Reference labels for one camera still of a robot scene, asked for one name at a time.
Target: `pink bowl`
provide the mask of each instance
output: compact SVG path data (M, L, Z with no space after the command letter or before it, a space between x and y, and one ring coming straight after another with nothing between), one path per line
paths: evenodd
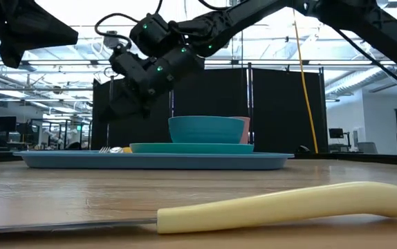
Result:
M245 122L245 126L243 127L243 134L241 135L240 143L241 144L248 144L248 139L249 139L249 124L251 119L248 117L232 117L232 118L238 118L241 119Z

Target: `plate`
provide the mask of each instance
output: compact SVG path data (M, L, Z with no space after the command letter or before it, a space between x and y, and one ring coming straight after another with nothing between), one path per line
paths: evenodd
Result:
M251 154L254 145L217 143L134 143L133 153L171 154Z

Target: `black partition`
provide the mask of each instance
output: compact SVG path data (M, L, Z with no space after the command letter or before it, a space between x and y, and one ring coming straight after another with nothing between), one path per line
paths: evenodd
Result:
M91 149L100 149L107 146L108 124L99 121L100 112L109 103L109 83L101 84L97 80L93 83L93 126Z
M306 88L320 153L328 151L322 74L305 73ZM252 70L255 151L295 153L303 145L315 151L300 72Z
M134 142L171 142L168 128L170 117L169 93L160 96L151 109L151 115L146 118L129 117L123 120L99 122L100 112L109 104L110 82L94 84L93 87L93 138L92 149L103 146L126 147Z
M212 69L174 88L174 116L248 116L246 69Z

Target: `yellow cable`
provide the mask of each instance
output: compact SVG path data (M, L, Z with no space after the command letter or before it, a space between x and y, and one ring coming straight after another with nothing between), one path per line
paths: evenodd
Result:
M308 107L309 122L311 123L312 138L314 141L315 153L318 154L317 137L315 136L314 121L312 119L311 105L309 104L308 91L306 90L306 80L304 79L303 59L302 59L302 51L300 50L300 39L298 37L297 17L295 16L295 10L293 10L293 12L294 12L295 36L297 38L298 57L299 57L299 61L300 61L300 71L302 73L302 84L303 84L304 98L306 100L306 107Z

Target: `table surface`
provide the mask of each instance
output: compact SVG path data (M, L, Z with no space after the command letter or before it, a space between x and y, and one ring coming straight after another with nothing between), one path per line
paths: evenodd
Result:
M283 170L249 172L55 170L29 169L21 161L0 163L0 225L154 217L159 208L349 181L397 185L397 165L290 160ZM396 248L397 219L343 216L176 235L157 235L151 225L0 235L0 248L100 247Z

